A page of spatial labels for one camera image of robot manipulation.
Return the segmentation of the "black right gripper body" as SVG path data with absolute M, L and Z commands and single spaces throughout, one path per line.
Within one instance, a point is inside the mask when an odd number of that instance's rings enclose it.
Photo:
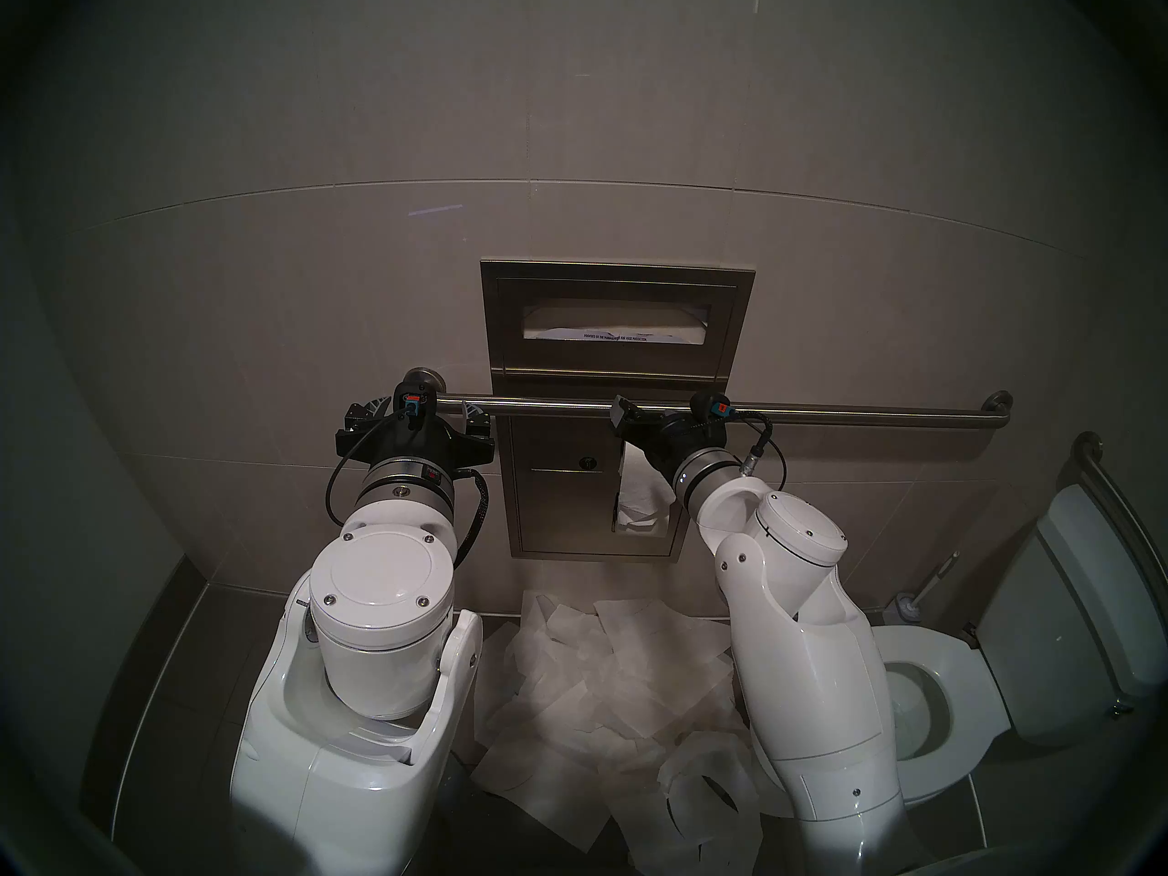
M 725 425 L 691 412 L 660 415 L 631 411 L 625 415 L 625 442 L 644 452 L 653 470 L 674 482 L 687 458 L 705 449 L 725 449 Z

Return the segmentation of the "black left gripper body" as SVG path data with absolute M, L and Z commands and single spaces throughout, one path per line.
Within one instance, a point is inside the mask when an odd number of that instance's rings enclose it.
M 409 423 L 396 415 L 346 422 L 355 424 L 355 427 L 336 431 L 336 454 L 370 467 L 405 458 L 420 459 L 437 470 L 454 472 L 491 464 L 495 454 L 491 437 L 460 433 L 440 417 L 425 418 L 416 430 L 410 430 Z

